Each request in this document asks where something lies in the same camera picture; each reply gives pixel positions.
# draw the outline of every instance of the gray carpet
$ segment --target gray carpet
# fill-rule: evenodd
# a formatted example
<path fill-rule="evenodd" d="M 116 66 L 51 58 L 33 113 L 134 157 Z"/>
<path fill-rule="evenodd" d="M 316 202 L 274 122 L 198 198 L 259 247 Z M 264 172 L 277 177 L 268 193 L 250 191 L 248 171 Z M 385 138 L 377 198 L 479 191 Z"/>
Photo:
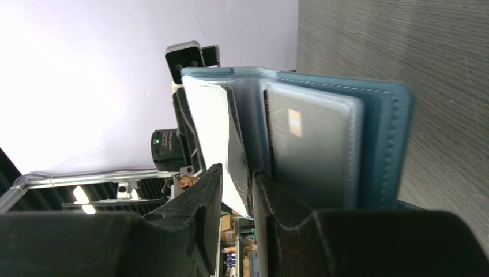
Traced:
<path fill-rule="evenodd" d="M 300 0 L 298 71 L 411 85 L 400 198 L 459 215 L 489 253 L 489 2 Z"/>

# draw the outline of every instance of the camera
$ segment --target camera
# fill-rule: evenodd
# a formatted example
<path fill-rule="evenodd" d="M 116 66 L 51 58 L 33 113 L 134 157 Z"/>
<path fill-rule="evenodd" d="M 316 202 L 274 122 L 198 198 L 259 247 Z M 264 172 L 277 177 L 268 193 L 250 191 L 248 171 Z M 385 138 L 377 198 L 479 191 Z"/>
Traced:
<path fill-rule="evenodd" d="M 200 45 L 196 41 L 169 46 L 165 57 L 175 84 L 182 83 L 180 71 L 183 68 L 189 66 L 193 68 L 204 67 L 204 58 Z"/>
<path fill-rule="evenodd" d="M 219 47 L 217 45 L 200 48 L 195 40 L 167 47 L 165 55 L 171 77 L 175 84 L 182 83 L 180 71 L 186 67 L 201 68 L 219 66 Z"/>

